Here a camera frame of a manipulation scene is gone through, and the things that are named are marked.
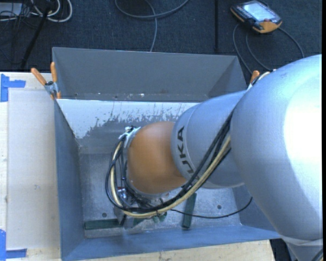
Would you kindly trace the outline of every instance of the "power cord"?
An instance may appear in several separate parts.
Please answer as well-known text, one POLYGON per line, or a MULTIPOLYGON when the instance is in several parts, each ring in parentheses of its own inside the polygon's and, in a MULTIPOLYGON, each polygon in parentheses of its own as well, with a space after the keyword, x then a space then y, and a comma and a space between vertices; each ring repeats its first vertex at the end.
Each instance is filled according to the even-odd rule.
MULTIPOLYGON (((233 44, 234 44, 234 47, 235 47, 235 50, 236 50, 236 53, 237 53, 237 55, 238 55, 238 57, 239 57, 239 59, 242 61, 242 63, 244 64, 244 66, 245 66, 245 68, 248 70, 248 72, 250 73, 250 74, 252 74, 253 73, 253 70, 251 70, 250 68, 249 68, 249 66, 245 63, 245 61, 244 61, 244 59, 241 57, 241 55, 240 55, 240 52, 239 52, 239 50, 238 50, 238 47, 237 47, 237 45, 236 45, 236 41, 235 41, 235 32, 236 32, 236 29, 238 28, 238 26, 239 26, 239 23, 234 27, 234 29, 233 29, 233 44)), ((296 44, 296 46, 298 47, 298 49, 299 49, 299 51, 300 51, 300 53, 301 53, 301 56, 302 56, 302 58, 304 58, 304 53, 303 53, 303 50, 302 50, 302 48, 301 48, 301 46, 299 45, 299 43, 294 39, 294 37, 293 36, 291 36, 287 31, 285 31, 285 30, 283 30, 282 28, 277 28, 277 30, 279 30, 279 31, 281 31, 281 32, 283 32, 284 34, 286 34, 295 44, 296 44)), ((247 49, 249 50, 249 53, 251 54, 251 56, 256 60, 256 62, 259 64, 259 65, 261 65, 265 70, 267 70, 267 71, 269 71, 269 72, 272 72, 274 69, 271 69, 271 68, 269 68, 269 67, 267 67, 266 65, 264 65, 262 62, 260 62, 260 60, 255 56, 255 54, 252 52, 252 50, 251 50, 251 48, 250 48, 250 45, 249 45, 249 42, 248 42, 248 32, 247 32, 247 34, 246 34, 246 37, 245 37, 245 40, 246 40, 246 45, 247 45, 247 49)))
POLYGON ((175 210, 175 209, 171 209, 170 211, 174 211, 174 212, 177 212, 177 213, 180 213, 180 214, 183 214, 183 215, 188 215, 188 216, 193 216, 193 217, 196 217, 196 218, 202 218, 202 219, 223 219, 223 218, 227 218, 231 215, 235 215, 237 213, 240 213, 241 211, 245 210, 247 207, 249 207, 249 205, 251 204, 252 202, 252 196, 250 198, 250 200, 248 201, 248 203, 241 209, 233 212, 233 213, 230 213, 230 214, 227 214, 227 215, 220 215, 220 216, 204 216, 204 215, 195 215, 195 214, 189 214, 189 213, 185 213, 185 212, 181 212, 179 210, 175 210))
POLYGON ((125 14, 127 16, 133 17, 133 18, 139 18, 139 19, 142 19, 142 20, 147 20, 147 19, 153 19, 154 18, 154 20, 155 20, 155 32, 154 32, 154 38, 153 38, 153 41, 152 41, 152 45, 151 45, 151 48, 150 48, 150 52, 152 52, 155 41, 156 41, 157 30, 158 30, 157 29, 158 28, 157 18, 166 17, 166 16, 168 16, 170 14, 175 13, 176 11, 181 9, 189 0, 185 0, 180 6, 174 8, 172 10, 166 11, 164 13, 160 13, 160 14, 155 13, 153 6, 149 3, 148 0, 144 0, 144 1, 150 6, 150 8, 151 8, 151 10, 153 12, 153 15, 133 15, 133 14, 130 14, 130 13, 124 11, 123 9, 121 9, 121 7, 118 5, 118 0, 115 0, 115 6, 120 12, 122 12, 123 14, 125 14))
MULTIPOLYGON (((37 16, 42 17, 43 16, 43 12, 35 5, 34 0, 30 0, 30 1, 31 1, 32 5, 33 5, 33 8, 36 11, 36 13, 32 12, 32 15, 37 15, 37 16)), ((68 7, 69 7, 69 14, 68 14, 68 16, 66 18, 63 18, 63 19, 51 18, 51 16, 56 15, 59 12, 60 8, 61 8, 61 6, 60 6, 60 0, 56 0, 57 5, 58 5, 57 6, 57 9, 54 12, 49 13, 47 15, 47 20, 52 21, 52 22, 66 22, 66 21, 68 21, 72 17, 72 11, 73 11, 73 9, 72 9, 71 1, 70 0, 66 0, 66 1, 68 3, 68 7)))

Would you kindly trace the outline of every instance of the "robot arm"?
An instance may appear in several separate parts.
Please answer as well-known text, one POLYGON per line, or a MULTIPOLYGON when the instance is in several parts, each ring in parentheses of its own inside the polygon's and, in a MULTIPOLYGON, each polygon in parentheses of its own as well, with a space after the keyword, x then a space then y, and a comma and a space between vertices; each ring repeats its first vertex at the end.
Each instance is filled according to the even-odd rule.
POLYGON ((128 138, 127 182, 151 199, 189 187, 158 208, 162 212, 182 202, 194 185, 245 184, 298 260, 321 260, 321 126, 316 55, 258 77, 248 90, 200 103, 175 124, 137 131, 128 138))

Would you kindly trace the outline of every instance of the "black cable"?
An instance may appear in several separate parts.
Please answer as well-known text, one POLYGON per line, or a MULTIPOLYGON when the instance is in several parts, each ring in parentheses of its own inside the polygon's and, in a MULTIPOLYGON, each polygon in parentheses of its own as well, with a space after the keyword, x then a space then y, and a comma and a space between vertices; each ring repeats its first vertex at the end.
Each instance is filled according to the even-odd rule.
POLYGON ((259 63, 265 70, 267 71, 272 71, 273 69, 270 69, 269 67, 265 66, 264 64, 262 64, 260 62, 259 59, 257 59, 257 57, 255 56, 255 54, 252 52, 252 50, 250 49, 250 45, 249 45, 249 41, 248 41, 248 37, 249 37, 249 32, 246 33, 246 36, 245 36, 245 42, 246 42, 246 46, 251 54, 251 56, 256 60, 257 63, 259 63))
MULTIPOLYGON (((111 170, 110 168, 116 164, 116 161, 119 158, 119 156, 117 154, 116 159, 114 159, 113 161, 110 162, 110 166, 109 166, 109 169, 108 169, 108 171, 106 173, 106 178, 105 178, 105 191, 106 191, 106 195, 108 196, 111 203, 113 205, 115 205, 117 208, 121 209, 121 210, 126 210, 126 211, 130 211, 130 212, 145 213, 145 212, 152 212, 152 211, 157 211, 157 210, 159 210, 161 208, 165 208, 165 207, 173 204, 176 200, 180 199, 182 196, 184 196, 193 187, 192 183, 195 181, 195 179, 197 179, 197 176, 198 176, 199 172, 201 171, 201 169, 205 165, 207 159, 210 157, 212 150, 215 148, 215 146, 217 146, 217 144, 218 144, 218 142, 220 142, 220 140, 222 140, 222 141, 224 140, 224 138, 225 138, 225 136, 226 136, 226 134, 227 134, 227 132, 229 130, 229 125, 230 125, 230 120, 231 120, 232 115, 233 115, 233 112, 231 112, 229 114, 229 116, 227 117, 225 123, 222 125, 222 127, 218 131, 217 135, 215 136, 213 142, 211 143, 210 147, 208 148, 207 152, 205 153, 201 163, 199 164, 199 166, 197 167, 196 171, 193 173, 191 178, 187 181, 187 183, 182 186, 181 191, 177 195, 175 195, 174 198, 171 198, 170 200, 167 200, 166 202, 164 202, 164 203, 162 203, 160 205, 152 206, 152 207, 148 207, 148 208, 145 208, 145 207, 125 208, 124 206, 120 206, 115 202, 115 200, 111 196, 111 192, 109 190, 108 182, 109 182, 109 175, 110 175, 110 170, 111 170)), ((125 138, 126 137, 124 136, 119 142, 124 142, 125 138)))
POLYGON ((252 74, 252 71, 250 70, 250 68, 248 67, 248 65, 245 63, 244 59, 241 57, 241 55, 239 53, 239 50, 238 50, 238 47, 237 47, 237 44, 235 42, 235 31, 238 28, 238 26, 239 26, 239 23, 233 29, 233 45, 234 45, 235 51, 237 52, 238 58, 242 61, 242 63, 244 64, 244 66, 248 70, 248 72, 250 74, 252 74))
POLYGON ((47 15, 48 15, 48 12, 49 10, 51 9, 52 7, 52 4, 54 3, 55 0, 46 0, 46 8, 45 8, 45 12, 43 13, 43 16, 42 16, 42 19, 35 31, 35 34, 32 38, 32 40, 30 41, 30 44, 22 58, 22 64, 21 64, 21 69, 24 69, 24 66, 26 65, 27 61, 28 61, 28 58, 30 56, 30 53, 32 52, 32 49, 33 49, 33 46, 35 45, 35 41, 37 39, 37 37, 39 36, 40 34, 40 31, 42 29, 42 26, 43 24, 45 23, 46 19, 47 19, 47 15))
MULTIPOLYGON (((244 64, 244 66, 245 66, 245 68, 248 70, 248 72, 249 72, 250 74, 252 74, 253 71, 249 68, 249 66, 245 63, 244 59, 241 57, 240 52, 239 52, 238 47, 237 47, 236 42, 235 42, 235 32, 236 32, 236 29, 237 29, 238 26, 239 26, 239 23, 238 23, 238 24, 234 27, 234 29, 233 29, 233 44, 234 44, 234 47, 235 47, 235 50, 236 50, 236 52, 237 52, 238 57, 240 58, 240 60, 242 61, 242 63, 244 64)), ((303 50, 302 50, 301 46, 299 45, 299 43, 294 39, 294 37, 291 36, 287 31, 283 30, 283 29, 280 28, 280 27, 278 27, 277 29, 278 29, 279 31, 282 31, 284 34, 286 34, 286 35, 287 35, 287 36, 288 36, 288 37, 289 37, 289 38, 290 38, 290 39, 291 39, 291 40, 296 44, 296 46, 298 47, 298 49, 299 49, 299 51, 300 51, 300 53, 301 53, 301 55, 302 55, 302 58, 304 58, 303 50)), ((257 62, 259 65, 261 65, 265 70, 272 72, 273 69, 271 69, 271 68, 265 66, 262 62, 260 62, 260 60, 259 60, 259 59, 255 56, 255 54, 252 52, 252 50, 251 50, 251 48, 250 48, 250 45, 249 45, 249 42, 248 42, 248 32, 247 32, 247 34, 246 34, 245 41, 246 41, 246 45, 247 45, 247 48, 248 48, 248 50, 249 50, 249 53, 250 53, 251 56, 256 60, 256 62, 257 62)))
POLYGON ((204 216, 204 215, 194 215, 194 214, 188 214, 188 213, 185 213, 185 212, 182 212, 182 211, 179 211, 179 210, 175 210, 175 209, 171 209, 170 211, 174 211, 174 212, 177 212, 177 213, 180 213, 180 214, 183 214, 183 215, 189 215, 189 216, 194 216, 196 218, 202 218, 202 219, 222 219, 222 218, 227 218, 231 215, 235 215, 243 210, 245 210, 251 203, 252 201, 252 197, 250 198, 249 202, 241 209, 233 212, 233 213, 230 213, 230 214, 227 214, 227 215, 221 215, 221 216, 204 216))

